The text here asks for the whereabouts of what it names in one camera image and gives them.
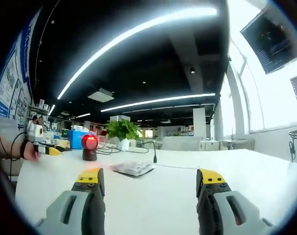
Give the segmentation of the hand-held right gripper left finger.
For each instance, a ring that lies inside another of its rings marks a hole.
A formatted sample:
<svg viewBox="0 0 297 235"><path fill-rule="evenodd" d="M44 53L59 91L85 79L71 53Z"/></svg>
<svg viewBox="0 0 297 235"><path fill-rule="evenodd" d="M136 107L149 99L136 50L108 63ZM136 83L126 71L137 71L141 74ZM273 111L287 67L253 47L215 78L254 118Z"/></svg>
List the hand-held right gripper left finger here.
<svg viewBox="0 0 297 235"><path fill-rule="evenodd" d="M103 235L105 184L102 168L83 171L46 210L36 229L42 235Z"/></svg>

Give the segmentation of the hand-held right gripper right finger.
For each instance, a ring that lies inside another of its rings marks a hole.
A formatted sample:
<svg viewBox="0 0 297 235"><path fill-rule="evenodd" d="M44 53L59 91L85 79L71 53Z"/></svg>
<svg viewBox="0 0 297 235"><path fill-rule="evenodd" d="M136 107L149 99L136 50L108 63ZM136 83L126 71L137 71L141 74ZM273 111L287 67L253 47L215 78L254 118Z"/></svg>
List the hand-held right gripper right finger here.
<svg viewBox="0 0 297 235"><path fill-rule="evenodd" d="M273 224L215 171L197 169L196 211L201 235L270 235Z"/></svg>

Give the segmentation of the person's left hand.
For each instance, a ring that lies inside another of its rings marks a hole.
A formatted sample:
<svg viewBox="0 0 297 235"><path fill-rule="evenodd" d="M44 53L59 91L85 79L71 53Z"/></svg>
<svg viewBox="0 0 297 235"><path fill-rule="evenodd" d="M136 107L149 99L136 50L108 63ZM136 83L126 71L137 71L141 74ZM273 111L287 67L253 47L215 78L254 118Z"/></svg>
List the person's left hand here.
<svg viewBox="0 0 297 235"><path fill-rule="evenodd" d="M24 140L20 147L21 158L28 161L37 161L41 157L41 154L36 147L32 142Z"/></svg>

